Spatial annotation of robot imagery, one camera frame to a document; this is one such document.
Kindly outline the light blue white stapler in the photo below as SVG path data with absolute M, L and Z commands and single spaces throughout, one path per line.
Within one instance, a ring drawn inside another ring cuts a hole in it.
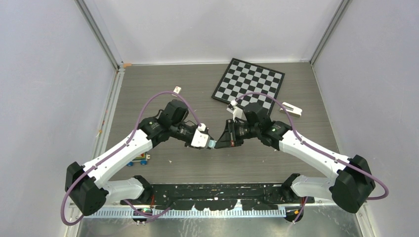
M 216 141 L 215 140 L 209 140 L 208 142 L 208 148 L 209 149 L 214 149 L 216 146 Z

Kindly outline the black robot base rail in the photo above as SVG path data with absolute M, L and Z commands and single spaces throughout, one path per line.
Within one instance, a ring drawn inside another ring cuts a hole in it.
M 278 205 L 301 205 L 303 199 L 291 189 L 274 183 L 215 183 L 215 184 L 152 184 L 133 205 L 152 205 L 158 210 L 203 211 L 232 210 L 237 204 L 242 209 L 273 210 Z

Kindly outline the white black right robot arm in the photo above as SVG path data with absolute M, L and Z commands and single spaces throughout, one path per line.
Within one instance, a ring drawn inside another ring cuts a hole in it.
M 246 139 L 257 138 L 262 144 L 299 158 L 324 174 L 307 177 L 292 174 L 284 183 L 282 196 L 287 202 L 300 197 L 329 199 L 349 213 L 357 213 L 376 184 L 365 158 L 336 154 L 295 132 L 290 125 L 271 120 L 268 110 L 258 103 L 244 107 L 245 120 L 226 120 L 225 129 L 214 148 L 239 147 Z

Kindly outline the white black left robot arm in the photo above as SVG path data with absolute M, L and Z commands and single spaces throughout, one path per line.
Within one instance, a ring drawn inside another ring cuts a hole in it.
M 188 125 L 188 107 L 173 99 L 154 117 L 144 118 L 117 145 L 83 165 L 74 162 L 67 167 L 65 192 L 84 216 L 97 212 L 104 204 L 134 199 L 139 204 L 151 200 L 150 184 L 142 176 L 127 180 L 110 179 L 129 162 L 170 137 L 183 141 L 186 147 L 212 149 L 216 142 L 202 123 Z

